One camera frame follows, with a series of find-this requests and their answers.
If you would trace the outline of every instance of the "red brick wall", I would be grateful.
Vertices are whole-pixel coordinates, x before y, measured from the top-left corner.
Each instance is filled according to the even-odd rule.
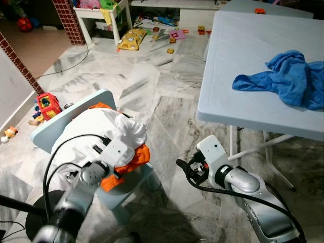
[[[36,79],[31,75],[25,65],[21,62],[15,51],[12,49],[10,44],[7,42],[5,37],[0,32],[0,48],[6,53],[6,55],[11,59],[11,61],[16,65],[19,71],[24,75],[30,85],[34,90],[40,95],[44,93],[44,90],[39,86]]]
[[[52,0],[64,29],[73,45],[86,43],[70,0]]]

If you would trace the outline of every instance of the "cable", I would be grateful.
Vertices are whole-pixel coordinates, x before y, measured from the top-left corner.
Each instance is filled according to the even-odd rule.
[[[44,75],[41,75],[41,76],[39,76],[39,77],[36,77],[35,79],[37,80],[37,79],[39,79],[40,77],[44,77],[44,76],[48,76],[48,75],[52,75],[52,74],[57,74],[57,73],[60,73],[60,72],[65,72],[65,71],[67,71],[67,70],[70,70],[70,69],[72,69],[72,68],[78,66],[80,63],[82,63],[82,62],[87,58],[87,56],[88,56],[88,54],[89,54],[89,48],[88,48],[88,45],[87,45],[87,44],[86,44],[86,47],[87,47],[87,54],[86,54],[86,56],[85,56],[81,61],[79,61],[77,64],[75,64],[73,67],[70,67],[70,68],[68,68],[68,69],[61,70],[61,71],[58,71],[58,72],[52,72],[52,73],[44,74]]]
[[[79,169],[81,169],[81,166],[78,166],[77,164],[75,163],[71,163],[71,162],[67,162],[67,163],[63,163],[61,165],[59,165],[57,168],[55,168],[55,170],[51,173],[48,181],[47,181],[47,184],[46,184],[46,191],[48,192],[49,191],[49,188],[50,188],[50,183],[51,183],[51,179],[52,177],[54,176],[54,174],[58,171],[59,168],[61,168],[62,166],[66,166],[66,165],[73,165],[73,166],[76,166],[78,167]]]
[[[220,193],[220,194],[226,194],[226,195],[231,195],[231,196],[237,196],[237,197],[242,197],[242,198],[245,198],[245,199],[248,199],[248,200],[251,200],[251,201],[256,201],[257,203],[260,203],[260,204],[264,204],[268,207],[271,207],[273,209],[276,209],[278,210],[279,212],[285,214],[287,217],[289,217],[292,222],[294,223],[294,225],[296,226],[297,230],[299,231],[299,234],[300,234],[300,239],[303,241],[303,243],[306,243],[306,239],[305,239],[305,233],[301,227],[301,225],[299,224],[299,222],[297,221],[297,219],[291,214],[289,213],[287,210],[284,210],[283,208],[277,206],[277,205],[274,205],[270,202],[267,202],[265,200],[262,200],[262,199],[259,199],[257,197],[253,197],[253,196],[249,196],[249,195],[245,195],[245,194],[242,194],[242,193],[237,193],[237,192],[234,192],[234,191],[228,191],[228,190],[221,190],[221,189],[216,189],[216,188],[208,188],[208,187],[203,187],[203,186],[199,186],[197,184],[195,184],[189,177],[189,174],[190,174],[190,170],[191,170],[191,165],[195,163],[195,161],[191,161],[187,164],[187,169],[186,169],[186,172],[185,172],[185,175],[186,175],[186,178],[187,178],[187,181],[195,188],[199,189],[199,190],[202,190],[202,191],[208,191],[208,192],[214,192],[214,193]]]
[[[52,154],[52,156],[50,158],[50,161],[47,164],[47,167],[46,167],[46,170],[45,170],[45,173],[44,173],[44,178],[43,178],[43,196],[44,196],[45,210],[46,210],[46,216],[47,216],[47,220],[48,221],[50,220],[51,212],[50,212],[49,192],[48,192],[47,187],[46,187],[46,184],[47,184],[46,181],[47,181],[47,175],[49,173],[51,163],[52,163],[52,161],[54,159],[54,156],[56,155],[57,151],[60,149],[60,147],[62,147],[63,144],[67,143],[68,141],[71,141],[72,139],[79,138],[79,137],[84,137],[84,136],[95,136],[95,137],[98,137],[98,138],[100,138],[104,142],[105,145],[106,145],[106,142],[108,140],[110,140],[109,138],[104,138],[104,137],[102,137],[100,135],[97,135],[97,134],[82,134],[82,135],[78,135],[78,136],[75,136],[73,138],[70,138],[70,139],[65,140],[63,143],[61,143],[55,149],[54,153]]]
[[[281,194],[276,190],[276,188],[273,185],[271,185],[269,182],[267,182],[267,181],[264,181],[264,183],[265,183],[265,185],[267,187],[269,187],[274,192],[274,194],[278,197],[279,201],[283,204],[283,206],[290,213],[290,210],[288,208],[288,205],[286,204],[286,202],[285,202],[284,198],[281,196]]]
[[[15,233],[18,233],[18,232],[20,232],[20,231],[25,230],[25,227],[24,227],[21,223],[18,223],[18,222],[16,222],[16,221],[0,221],[0,223],[15,223],[15,224],[19,224],[19,225],[22,227],[22,229],[17,230],[16,232],[13,232],[13,233],[7,235],[6,237],[0,239],[1,241],[3,241],[4,239],[8,238],[9,236],[11,236],[11,235],[13,235],[13,234],[15,234]]]

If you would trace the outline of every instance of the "white wall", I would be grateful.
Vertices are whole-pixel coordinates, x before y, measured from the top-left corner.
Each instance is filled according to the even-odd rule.
[[[0,128],[34,94],[34,89],[9,57],[0,49]]]

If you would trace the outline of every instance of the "blue towel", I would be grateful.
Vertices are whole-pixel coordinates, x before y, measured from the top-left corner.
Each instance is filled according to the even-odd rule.
[[[280,53],[265,65],[272,71],[239,75],[232,88],[241,91],[271,91],[286,105],[309,110],[324,108],[324,62],[306,63],[298,51]]]

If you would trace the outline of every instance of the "orange cloth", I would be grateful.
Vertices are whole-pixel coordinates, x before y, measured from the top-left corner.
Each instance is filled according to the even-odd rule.
[[[109,108],[111,107],[109,105],[106,105],[104,103],[99,102],[96,105],[90,106],[89,109],[93,108]],[[142,144],[137,149],[135,149],[135,155],[133,159],[126,165],[122,167],[116,167],[115,170],[119,174],[124,174],[133,171],[140,165],[146,164],[150,161],[150,150],[145,144]],[[103,179],[101,182],[102,188],[108,192],[114,187],[118,186],[119,184],[125,183],[125,179],[123,177],[117,179],[116,176],[111,175],[110,177]]]

